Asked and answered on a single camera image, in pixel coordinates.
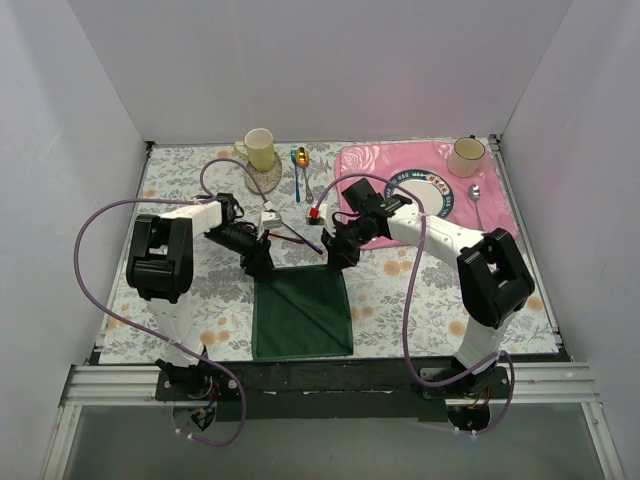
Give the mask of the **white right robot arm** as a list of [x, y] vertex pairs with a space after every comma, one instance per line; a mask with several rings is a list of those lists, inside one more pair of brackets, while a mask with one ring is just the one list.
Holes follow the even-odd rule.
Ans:
[[307, 217], [308, 224], [324, 228], [321, 241], [328, 268], [341, 271], [356, 266], [362, 247], [378, 238], [414, 246], [418, 257], [429, 254], [453, 268], [469, 315], [462, 343], [449, 368], [430, 379], [415, 368], [409, 372], [431, 392], [479, 395], [502, 354], [508, 326], [535, 291], [514, 237], [502, 228], [483, 232], [429, 215], [421, 200], [404, 187], [384, 197], [371, 185], [373, 174], [349, 178], [353, 183], [342, 193], [351, 210], [349, 221], [339, 221], [338, 213], [322, 199]]

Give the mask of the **dark green cloth napkin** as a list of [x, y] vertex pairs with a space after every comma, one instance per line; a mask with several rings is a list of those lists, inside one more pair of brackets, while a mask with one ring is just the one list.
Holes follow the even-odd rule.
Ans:
[[343, 274], [307, 265], [256, 279], [251, 351], [257, 362], [351, 356], [352, 316]]

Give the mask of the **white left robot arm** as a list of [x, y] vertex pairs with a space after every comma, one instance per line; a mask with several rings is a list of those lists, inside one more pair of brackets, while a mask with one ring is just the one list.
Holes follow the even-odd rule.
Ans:
[[186, 354], [204, 351], [192, 315], [194, 240], [199, 236], [237, 253], [244, 273], [259, 280], [273, 278], [271, 242], [264, 230], [250, 228], [231, 194], [183, 206], [161, 215], [141, 214], [134, 223], [126, 279], [147, 302], [159, 332], [170, 340], [167, 356], [156, 361], [169, 384], [188, 398], [205, 398], [215, 386], [211, 373]]

